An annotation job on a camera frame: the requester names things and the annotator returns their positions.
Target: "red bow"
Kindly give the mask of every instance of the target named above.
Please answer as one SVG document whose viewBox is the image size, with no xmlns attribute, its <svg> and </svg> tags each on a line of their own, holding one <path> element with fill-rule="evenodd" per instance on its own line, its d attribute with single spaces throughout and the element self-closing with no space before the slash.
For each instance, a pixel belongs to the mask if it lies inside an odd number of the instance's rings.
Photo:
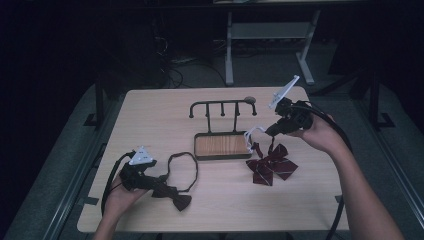
<svg viewBox="0 0 424 240">
<path fill-rule="evenodd" d="M 253 183 L 272 186 L 273 174 L 277 174 L 286 180 L 297 169 L 297 165 L 285 158 L 288 155 L 286 147 L 281 144 L 272 150 L 273 143 L 269 147 L 268 156 L 263 158 L 259 143 L 253 144 L 260 160 L 247 160 L 247 166 L 253 171 Z"/>
</svg>

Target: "ribbon bow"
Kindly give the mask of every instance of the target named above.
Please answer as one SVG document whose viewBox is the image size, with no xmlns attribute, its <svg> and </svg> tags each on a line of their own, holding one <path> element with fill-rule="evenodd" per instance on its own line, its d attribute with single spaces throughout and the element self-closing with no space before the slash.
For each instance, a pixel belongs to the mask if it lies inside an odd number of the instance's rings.
<svg viewBox="0 0 424 240">
<path fill-rule="evenodd" d="M 272 186 L 273 174 L 277 174 L 283 180 L 286 180 L 297 169 L 297 165 L 285 158 L 288 155 L 286 147 L 281 144 L 272 150 L 272 144 L 269 146 L 268 156 L 263 157 L 259 148 L 259 143 L 254 143 L 253 148 L 261 158 L 259 160 L 247 160 L 246 164 L 253 171 L 253 183 Z"/>
<path fill-rule="evenodd" d="M 175 207 L 181 212 L 191 202 L 190 195 L 180 195 L 176 187 L 171 187 L 165 183 L 158 183 L 153 191 L 152 197 L 154 198 L 165 198 L 169 197 L 174 202 Z"/>
</svg>

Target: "black cord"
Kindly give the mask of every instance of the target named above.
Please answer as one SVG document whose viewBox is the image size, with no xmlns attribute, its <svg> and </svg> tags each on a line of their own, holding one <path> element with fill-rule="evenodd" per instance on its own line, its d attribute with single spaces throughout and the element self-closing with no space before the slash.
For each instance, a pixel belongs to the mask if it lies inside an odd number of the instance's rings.
<svg viewBox="0 0 424 240">
<path fill-rule="evenodd" d="M 318 110 L 316 110 L 314 108 L 310 108 L 310 107 L 291 106 L 291 108 L 297 108 L 297 109 L 307 110 L 307 111 L 311 112 L 312 114 L 315 114 L 318 117 L 322 118 L 324 121 L 326 121 L 340 135 L 340 137 L 343 139 L 343 141 L 345 142 L 345 144 L 347 145 L 347 147 L 349 148 L 349 150 L 352 152 L 352 146 L 350 144 L 349 139 L 347 138 L 346 133 L 327 114 L 324 114 L 321 111 L 318 111 Z M 336 216 L 334 217 L 333 224 L 331 225 L 331 228 L 330 228 L 330 230 L 329 230 L 329 232 L 327 234 L 326 240 L 330 240 L 333 237 L 333 235 L 334 235 L 334 233 L 335 233 L 335 231 L 337 229 L 337 226 L 339 224 L 341 215 L 343 213 L 343 207 L 344 207 L 344 199 L 343 199 L 343 195 L 342 195 L 340 197 L 339 206 L 337 207 Z"/>
<path fill-rule="evenodd" d="M 232 44 L 232 46 L 234 46 L 234 58 L 251 58 L 260 54 L 266 54 L 267 52 L 267 47 L 259 44 L 258 42 L 243 41 L 239 44 Z"/>
<path fill-rule="evenodd" d="M 305 103 L 309 103 L 311 104 L 312 108 L 315 108 L 316 110 L 320 111 L 320 112 L 324 112 L 317 104 L 311 102 L 311 101 L 305 101 Z"/>
<path fill-rule="evenodd" d="M 109 190 L 109 193 L 111 193 L 115 188 L 117 188 L 117 187 L 119 187 L 119 186 L 121 186 L 122 185 L 122 182 L 121 183 L 119 183 L 118 185 L 116 185 L 115 187 L 113 187 L 113 188 L 111 188 L 110 190 Z"/>
<path fill-rule="evenodd" d="M 177 73 L 180 76 L 180 81 L 175 80 L 173 77 L 171 77 L 171 75 L 168 74 L 168 78 L 169 78 L 169 81 L 170 81 L 169 84 L 168 84 L 168 88 L 171 88 L 171 82 L 174 84 L 174 89 L 179 88 L 181 86 L 193 88 L 192 86 L 189 86 L 189 85 L 183 83 L 184 75 L 180 71 L 178 71 L 177 69 L 174 69 L 174 68 L 169 68 L 169 71 L 173 71 L 173 72 Z"/>
<path fill-rule="evenodd" d="M 124 159 L 125 157 L 132 158 L 134 155 L 135 155 L 134 151 L 125 153 L 115 162 L 115 165 L 113 166 L 112 171 L 110 172 L 109 178 L 107 179 L 105 190 L 103 191 L 102 205 L 101 205 L 102 215 L 105 211 L 106 200 L 109 197 L 109 193 L 113 190 L 113 189 L 110 189 L 110 186 L 112 185 L 113 178 L 115 177 L 115 173 L 118 170 L 118 167 L 122 162 L 122 159 Z"/>
<path fill-rule="evenodd" d="M 176 67 L 178 66 L 178 67 L 185 67 L 185 66 L 195 66 L 195 65 L 199 65 L 199 66 L 205 66 L 205 67 L 208 67 L 208 68 L 210 68 L 210 69 L 212 69 L 212 70 L 214 70 L 217 74 L 218 74 L 218 76 L 219 76 L 219 78 L 221 79 L 221 81 L 224 83 L 224 86 L 227 86 L 226 85 L 226 82 L 225 82 L 225 79 L 224 79 L 224 77 L 222 76 L 222 74 L 216 69 L 216 68 L 214 68 L 212 65 L 210 65 L 210 64 L 206 64 L 206 63 L 201 63 L 201 62 L 195 62 L 195 63 L 182 63 L 182 64 L 177 64 L 176 65 Z"/>
<path fill-rule="evenodd" d="M 344 239 L 344 237 L 342 237 L 342 236 L 340 236 L 339 234 L 337 234 L 337 233 L 334 233 L 334 236 L 336 236 L 338 239 L 340 239 L 340 240 L 345 240 Z"/>
<path fill-rule="evenodd" d="M 169 175 L 171 174 L 171 161 L 172 161 L 172 159 L 177 158 L 177 157 L 181 157 L 183 155 L 189 155 L 191 158 L 193 158 L 193 161 L 196 164 L 196 177 L 194 178 L 193 182 L 190 184 L 190 186 L 187 189 L 178 190 L 178 192 L 189 192 L 191 187 L 193 187 L 194 183 L 197 181 L 197 178 L 199 176 L 199 164 L 197 163 L 196 157 L 193 156 L 193 154 L 191 154 L 190 152 L 181 152 L 181 153 L 172 154 L 168 159 L 168 173 L 160 176 L 159 178 L 166 181 L 168 179 Z"/>
</svg>

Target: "dark floor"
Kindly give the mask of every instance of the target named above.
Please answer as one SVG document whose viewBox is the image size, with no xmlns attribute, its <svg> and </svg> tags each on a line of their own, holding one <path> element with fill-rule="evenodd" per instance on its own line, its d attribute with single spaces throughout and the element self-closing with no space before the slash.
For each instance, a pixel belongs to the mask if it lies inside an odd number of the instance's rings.
<svg viewBox="0 0 424 240">
<path fill-rule="evenodd" d="M 293 43 L 281 43 L 277 49 L 267 49 L 266 52 L 259 52 L 251 57 L 235 58 L 233 87 L 283 86 L 293 75 L 302 76 L 295 57 L 297 47 Z M 308 86 L 301 79 L 297 85 L 312 93 L 340 79 L 342 76 L 328 74 L 335 48 L 334 43 L 315 43 L 307 60 L 316 84 Z M 176 85 L 181 88 L 225 87 L 222 79 L 225 76 L 222 56 L 215 57 L 211 65 L 194 60 L 176 65 L 174 69 L 178 72 L 170 71 L 173 81 L 170 80 L 164 88 L 173 88 Z M 347 132 L 360 167 L 399 224 L 406 239 L 424 239 L 423 220 L 419 220 L 423 205 L 416 197 L 424 197 L 424 180 L 421 177 L 424 170 L 424 137 L 405 114 L 396 95 L 383 85 L 380 92 L 380 112 L 388 113 L 396 127 L 375 131 L 367 120 L 369 97 L 366 95 L 363 100 L 352 100 L 348 94 L 352 84 L 353 82 L 349 82 L 325 96 L 310 99 L 324 111 L 331 113 Z M 116 100 L 106 99 L 106 118 L 103 125 L 96 130 L 95 127 L 83 126 L 87 116 L 95 112 L 94 87 L 87 89 L 16 215 L 6 239 L 92 237 L 92 234 L 79 232 L 76 224 L 83 199 L 95 176 L 96 165 L 101 159 L 98 152 L 107 144 L 124 97 L 122 95 Z M 324 239 L 326 232 L 291 234 L 298 240 Z M 155 234 L 116 234 L 116 239 L 154 237 Z M 338 232 L 333 239 L 336 237 L 350 239 L 349 232 L 345 231 Z"/>
</svg>

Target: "table leg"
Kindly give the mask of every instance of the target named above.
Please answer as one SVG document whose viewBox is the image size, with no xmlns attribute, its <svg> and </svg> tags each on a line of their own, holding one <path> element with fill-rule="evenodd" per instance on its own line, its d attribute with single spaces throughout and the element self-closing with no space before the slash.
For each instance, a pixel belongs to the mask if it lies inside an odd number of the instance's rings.
<svg viewBox="0 0 424 240">
<path fill-rule="evenodd" d="M 312 21 L 309 24 L 308 32 L 306 33 L 305 46 L 301 52 L 296 53 L 297 61 L 299 62 L 303 76 L 305 77 L 306 84 L 308 85 L 314 85 L 315 81 L 312 77 L 311 71 L 309 70 L 308 64 L 306 63 L 306 55 L 308 54 L 320 13 L 321 10 L 315 11 L 312 17 Z"/>
<path fill-rule="evenodd" d="M 227 23 L 227 54 L 225 56 L 225 84 L 227 86 L 234 85 L 233 79 L 233 61 L 231 60 L 231 25 L 232 25 L 232 13 L 228 13 Z"/>
</svg>

